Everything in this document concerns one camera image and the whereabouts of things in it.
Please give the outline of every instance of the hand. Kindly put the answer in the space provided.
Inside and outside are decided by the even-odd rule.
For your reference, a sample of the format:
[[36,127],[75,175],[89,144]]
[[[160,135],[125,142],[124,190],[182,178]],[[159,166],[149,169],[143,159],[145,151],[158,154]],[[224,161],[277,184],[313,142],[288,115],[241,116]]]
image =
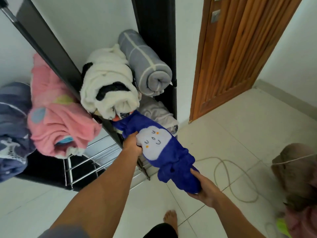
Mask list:
[[127,139],[123,142],[123,149],[129,150],[130,153],[139,157],[142,154],[142,148],[137,146],[137,134],[138,132],[135,132],[127,137]]
[[224,194],[211,180],[209,180],[199,172],[191,168],[191,173],[200,181],[202,190],[199,192],[199,194],[187,194],[196,200],[200,200],[205,205],[214,208],[215,203],[218,201],[219,197]]

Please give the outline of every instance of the wooden door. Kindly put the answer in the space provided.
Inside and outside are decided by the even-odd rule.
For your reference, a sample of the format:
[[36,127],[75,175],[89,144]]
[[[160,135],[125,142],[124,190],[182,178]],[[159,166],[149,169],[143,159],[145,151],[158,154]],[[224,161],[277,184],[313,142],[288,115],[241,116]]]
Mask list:
[[204,0],[190,121],[250,89],[301,0]]

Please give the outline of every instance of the bare foot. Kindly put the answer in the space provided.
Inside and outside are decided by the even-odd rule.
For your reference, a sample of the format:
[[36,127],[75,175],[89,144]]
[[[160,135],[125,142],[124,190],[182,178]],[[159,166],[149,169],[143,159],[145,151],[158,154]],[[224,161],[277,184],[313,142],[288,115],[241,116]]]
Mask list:
[[166,212],[166,214],[163,218],[163,221],[164,221],[164,223],[171,225],[178,235],[176,211],[169,210],[168,212]]

